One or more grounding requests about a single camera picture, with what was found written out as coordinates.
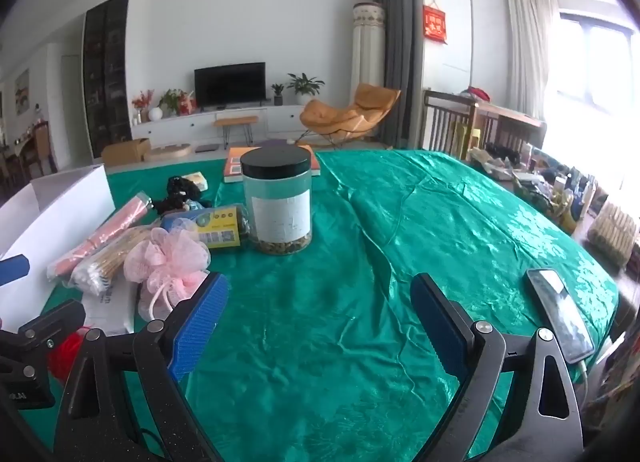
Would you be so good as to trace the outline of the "white cardboard storage box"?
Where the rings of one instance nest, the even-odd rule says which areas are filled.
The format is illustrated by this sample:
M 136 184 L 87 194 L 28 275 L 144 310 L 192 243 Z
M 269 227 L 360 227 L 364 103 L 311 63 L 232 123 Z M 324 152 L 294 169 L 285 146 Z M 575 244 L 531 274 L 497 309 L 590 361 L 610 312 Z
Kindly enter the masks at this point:
M 105 169 L 89 166 L 32 180 L 1 206 L 1 257 L 25 256 L 26 277 L 1 289 L 1 324 L 17 331 L 40 315 L 54 290 L 47 267 L 115 210 Z

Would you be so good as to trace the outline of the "black television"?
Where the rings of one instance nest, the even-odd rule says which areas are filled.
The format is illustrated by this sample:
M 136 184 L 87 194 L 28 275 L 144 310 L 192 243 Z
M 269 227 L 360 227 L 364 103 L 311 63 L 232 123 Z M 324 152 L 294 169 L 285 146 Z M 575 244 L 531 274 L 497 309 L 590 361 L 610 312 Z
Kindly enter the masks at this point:
M 265 101 L 266 63 L 242 63 L 197 68 L 194 93 L 200 107 Z

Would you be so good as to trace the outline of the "blue yellow trash bag roll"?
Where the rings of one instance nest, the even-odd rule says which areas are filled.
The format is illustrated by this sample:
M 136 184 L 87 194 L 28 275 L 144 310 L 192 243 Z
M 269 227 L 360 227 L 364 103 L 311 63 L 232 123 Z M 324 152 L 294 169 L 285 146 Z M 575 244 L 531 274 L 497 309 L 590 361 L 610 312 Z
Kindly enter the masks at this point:
M 183 228 L 196 232 L 209 249 L 239 247 L 250 236 L 250 222 L 243 205 L 174 211 L 163 215 L 160 226 L 166 231 Z

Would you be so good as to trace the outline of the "pink face mask pack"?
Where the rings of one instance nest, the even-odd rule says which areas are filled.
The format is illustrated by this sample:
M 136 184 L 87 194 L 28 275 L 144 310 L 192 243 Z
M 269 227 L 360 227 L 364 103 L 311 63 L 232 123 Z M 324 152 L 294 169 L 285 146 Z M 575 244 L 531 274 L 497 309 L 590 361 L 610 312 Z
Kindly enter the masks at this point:
M 103 246 L 113 242 L 125 231 L 140 221 L 150 210 L 152 200 L 144 192 L 137 193 L 121 209 L 112 214 L 93 234 L 71 251 L 55 260 L 47 267 L 47 279 L 53 281 L 68 277 L 80 264 Z

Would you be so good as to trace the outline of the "grey curtain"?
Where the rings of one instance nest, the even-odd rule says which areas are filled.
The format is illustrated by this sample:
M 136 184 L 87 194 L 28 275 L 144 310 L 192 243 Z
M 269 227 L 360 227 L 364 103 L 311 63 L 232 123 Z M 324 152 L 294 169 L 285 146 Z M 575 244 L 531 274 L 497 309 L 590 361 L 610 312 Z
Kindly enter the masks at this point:
M 421 125 L 422 0 L 374 1 L 385 10 L 383 86 L 400 92 L 382 122 L 382 142 L 395 149 L 414 149 Z

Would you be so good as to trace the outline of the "clear jar black lid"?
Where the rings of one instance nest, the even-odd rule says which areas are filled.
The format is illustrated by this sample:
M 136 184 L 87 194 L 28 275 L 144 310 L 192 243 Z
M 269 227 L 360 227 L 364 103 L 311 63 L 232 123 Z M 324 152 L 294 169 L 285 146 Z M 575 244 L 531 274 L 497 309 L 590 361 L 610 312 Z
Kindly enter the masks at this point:
M 250 236 L 257 248 L 288 255 L 312 239 L 311 154 L 294 144 L 258 148 L 240 158 Z

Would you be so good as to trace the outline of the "red flower vase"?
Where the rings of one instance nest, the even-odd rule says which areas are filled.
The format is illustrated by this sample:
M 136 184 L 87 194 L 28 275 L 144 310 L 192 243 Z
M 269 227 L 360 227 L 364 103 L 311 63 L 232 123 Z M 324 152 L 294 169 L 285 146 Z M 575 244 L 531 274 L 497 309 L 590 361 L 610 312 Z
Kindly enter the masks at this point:
M 131 105 L 134 108 L 134 123 L 136 125 L 140 125 L 145 122 L 146 113 L 149 112 L 153 94 L 154 91 L 148 89 L 140 91 L 137 96 L 132 98 Z

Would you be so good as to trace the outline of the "pink mesh bath pouf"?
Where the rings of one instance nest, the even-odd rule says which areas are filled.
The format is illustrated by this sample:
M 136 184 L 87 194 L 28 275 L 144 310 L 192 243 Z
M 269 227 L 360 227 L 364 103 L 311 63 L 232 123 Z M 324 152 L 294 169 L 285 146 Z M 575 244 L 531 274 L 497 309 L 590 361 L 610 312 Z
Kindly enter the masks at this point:
M 194 226 L 153 228 L 124 261 L 125 278 L 141 285 L 140 317 L 146 322 L 165 320 L 205 281 L 209 263 L 209 250 Z

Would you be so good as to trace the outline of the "bag of cotton swabs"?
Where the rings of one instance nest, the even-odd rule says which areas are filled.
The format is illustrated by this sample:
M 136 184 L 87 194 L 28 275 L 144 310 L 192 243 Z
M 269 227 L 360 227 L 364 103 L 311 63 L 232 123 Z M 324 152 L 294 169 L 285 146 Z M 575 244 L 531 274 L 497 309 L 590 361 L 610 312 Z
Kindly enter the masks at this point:
M 100 296 L 111 289 L 127 255 L 151 233 L 150 226 L 127 229 L 89 257 L 81 260 L 70 275 L 70 285 L 79 291 Z

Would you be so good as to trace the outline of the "wooden railing bench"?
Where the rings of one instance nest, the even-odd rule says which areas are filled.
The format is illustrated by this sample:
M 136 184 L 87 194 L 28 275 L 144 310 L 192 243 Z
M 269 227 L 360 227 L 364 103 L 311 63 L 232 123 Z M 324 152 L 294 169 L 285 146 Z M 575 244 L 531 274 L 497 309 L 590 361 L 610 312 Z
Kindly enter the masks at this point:
M 487 144 L 521 152 L 526 144 L 541 148 L 547 125 L 510 108 L 468 94 L 425 89 L 421 148 L 465 161 L 469 151 Z

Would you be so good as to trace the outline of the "black display cabinet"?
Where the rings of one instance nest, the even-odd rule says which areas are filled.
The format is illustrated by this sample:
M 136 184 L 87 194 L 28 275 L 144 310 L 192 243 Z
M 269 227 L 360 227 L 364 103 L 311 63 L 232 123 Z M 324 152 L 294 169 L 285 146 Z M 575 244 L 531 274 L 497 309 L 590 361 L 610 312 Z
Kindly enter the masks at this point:
M 107 0 L 86 12 L 82 38 L 82 87 L 92 157 L 131 138 L 126 90 L 129 0 Z

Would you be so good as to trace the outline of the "yellow tissue pack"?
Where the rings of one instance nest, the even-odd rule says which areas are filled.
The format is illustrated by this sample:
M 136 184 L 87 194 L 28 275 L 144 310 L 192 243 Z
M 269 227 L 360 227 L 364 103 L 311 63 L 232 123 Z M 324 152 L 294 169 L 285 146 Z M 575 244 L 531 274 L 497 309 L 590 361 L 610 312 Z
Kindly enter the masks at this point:
M 201 171 L 197 171 L 196 173 L 192 173 L 188 175 L 183 175 L 182 179 L 189 180 L 192 183 L 194 183 L 194 185 L 196 185 L 201 192 L 205 192 L 208 190 L 208 182 L 204 177 L 204 175 L 201 173 Z

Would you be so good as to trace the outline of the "white wet wipes pack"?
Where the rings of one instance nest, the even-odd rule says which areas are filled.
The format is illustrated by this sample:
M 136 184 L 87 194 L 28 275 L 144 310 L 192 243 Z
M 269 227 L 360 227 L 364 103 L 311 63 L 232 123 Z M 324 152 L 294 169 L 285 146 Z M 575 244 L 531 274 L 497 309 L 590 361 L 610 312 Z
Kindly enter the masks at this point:
M 115 282 L 99 296 L 84 294 L 81 304 L 86 318 L 84 326 L 100 329 L 106 336 L 134 332 L 137 286 L 128 281 Z

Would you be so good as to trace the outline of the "green satin tablecloth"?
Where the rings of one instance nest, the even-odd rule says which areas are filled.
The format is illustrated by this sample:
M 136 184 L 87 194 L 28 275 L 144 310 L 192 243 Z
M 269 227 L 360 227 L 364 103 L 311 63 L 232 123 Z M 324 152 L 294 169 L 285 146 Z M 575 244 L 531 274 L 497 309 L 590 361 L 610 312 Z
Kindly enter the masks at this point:
M 500 185 L 423 151 L 319 155 L 312 240 L 285 256 L 213 252 L 228 305 L 182 389 L 227 461 L 409 461 L 457 382 L 410 301 L 429 274 L 476 320 L 544 324 L 525 274 L 559 272 L 596 344 L 617 287 L 573 239 Z

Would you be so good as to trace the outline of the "green potted plant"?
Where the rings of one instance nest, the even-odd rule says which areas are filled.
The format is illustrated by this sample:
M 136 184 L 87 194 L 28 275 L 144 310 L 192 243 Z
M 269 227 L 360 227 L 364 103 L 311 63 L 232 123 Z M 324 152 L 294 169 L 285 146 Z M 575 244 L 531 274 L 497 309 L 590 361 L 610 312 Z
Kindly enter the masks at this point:
M 305 105 L 312 99 L 317 98 L 321 88 L 326 82 L 318 77 L 309 77 L 305 73 L 299 75 L 288 73 L 290 81 L 286 88 L 292 89 L 295 98 L 300 105 Z

